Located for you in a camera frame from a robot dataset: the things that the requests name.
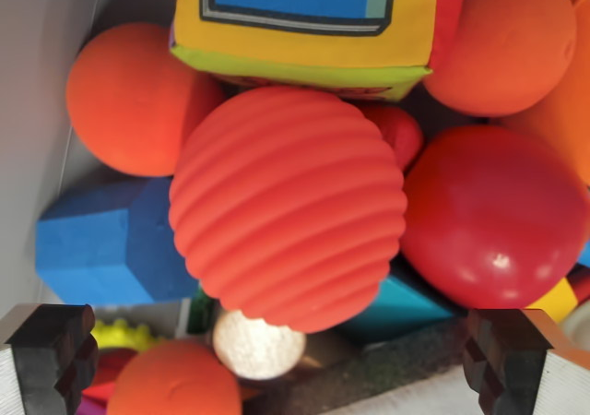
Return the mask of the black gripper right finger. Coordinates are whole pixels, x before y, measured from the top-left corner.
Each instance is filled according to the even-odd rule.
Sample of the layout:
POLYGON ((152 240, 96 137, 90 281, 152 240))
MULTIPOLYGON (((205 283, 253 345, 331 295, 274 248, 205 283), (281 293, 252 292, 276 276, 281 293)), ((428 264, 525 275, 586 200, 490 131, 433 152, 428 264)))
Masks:
POLYGON ((463 368, 485 414, 587 414, 589 352, 540 309, 473 309, 463 368))

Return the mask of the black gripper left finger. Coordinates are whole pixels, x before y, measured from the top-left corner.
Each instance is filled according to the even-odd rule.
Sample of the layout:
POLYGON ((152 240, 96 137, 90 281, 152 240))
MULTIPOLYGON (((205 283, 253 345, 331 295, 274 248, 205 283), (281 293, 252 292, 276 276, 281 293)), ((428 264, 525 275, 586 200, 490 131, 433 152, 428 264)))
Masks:
POLYGON ((1 412, 74 414, 98 367, 91 306, 22 303, 1 318, 1 412))

